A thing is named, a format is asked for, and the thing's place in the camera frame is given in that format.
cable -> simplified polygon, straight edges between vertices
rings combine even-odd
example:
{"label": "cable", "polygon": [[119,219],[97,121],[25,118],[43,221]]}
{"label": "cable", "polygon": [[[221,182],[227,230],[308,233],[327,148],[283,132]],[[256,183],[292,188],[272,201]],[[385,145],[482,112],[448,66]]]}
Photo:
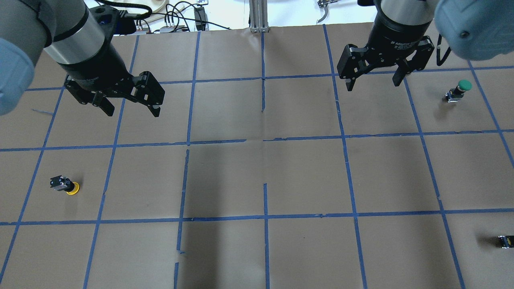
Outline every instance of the cable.
{"label": "cable", "polygon": [[441,66],[446,61],[446,59],[448,58],[448,56],[450,55],[450,52],[451,52],[451,47],[448,47],[448,49],[445,52],[445,55],[443,56],[443,59],[441,59],[440,45],[441,45],[442,41],[443,41],[443,36],[441,34],[439,34],[439,38],[437,38],[437,48],[436,48],[437,58],[435,59],[436,64],[438,66]]}
{"label": "cable", "polygon": [[181,18],[181,19],[184,19],[184,20],[192,20],[192,21],[197,21],[197,22],[202,22],[202,23],[212,24],[212,25],[214,25],[214,26],[221,27],[221,28],[223,28],[223,29],[231,30],[231,29],[230,29],[230,27],[221,26],[220,24],[216,24],[216,23],[213,23],[213,22],[210,22],[210,21],[196,20],[196,19],[184,18],[184,17],[178,17],[178,16],[175,16],[175,17],[177,17],[177,18]]}
{"label": "cable", "polygon": [[145,20],[145,19],[141,19],[141,20],[139,20],[139,26],[141,26],[141,21],[143,21],[143,22],[148,26],[148,33],[149,33],[149,34],[152,34],[152,30],[151,30],[151,28],[150,28],[150,25],[148,24],[148,22],[146,22],[146,20]]}
{"label": "cable", "polygon": [[[152,14],[157,14],[157,15],[166,15],[165,13],[152,13]],[[203,21],[203,20],[196,20],[196,19],[191,19],[191,18],[185,18],[185,17],[180,17],[180,16],[177,16],[177,15],[174,15],[175,17],[177,17],[178,19],[184,19],[184,20],[191,20],[191,21],[197,21],[197,22],[202,22],[202,23],[207,23],[207,24],[212,24],[214,26],[218,26],[218,27],[221,27],[223,29],[227,29],[227,30],[231,30],[230,27],[225,27],[225,26],[222,26],[220,24],[216,24],[214,22],[210,22],[210,21]]]}
{"label": "cable", "polygon": [[[176,6],[173,6],[171,4],[166,4],[166,7],[168,7],[168,5],[170,5],[171,7],[173,7],[173,11],[177,10],[178,13],[180,13],[180,15],[182,16],[182,19],[186,20],[186,18],[184,18],[184,15],[182,14],[182,11],[180,11]],[[186,27],[188,28],[189,31],[191,31],[191,29],[189,29],[189,25],[188,25],[188,22],[187,21],[184,21],[186,23]]]}
{"label": "cable", "polygon": [[143,14],[138,14],[136,16],[126,16],[126,18],[132,18],[134,20],[146,19],[146,18],[150,17],[150,15],[152,15],[152,12],[153,12],[153,10],[149,6],[143,5],[143,4],[117,3],[117,2],[107,1],[107,0],[96,0],[96,2],[100,2],[100,3],[106,4],[109,6],[113,6],[113,7],[138,8],[138,9],[147,10],[147,12],[145,12]]}

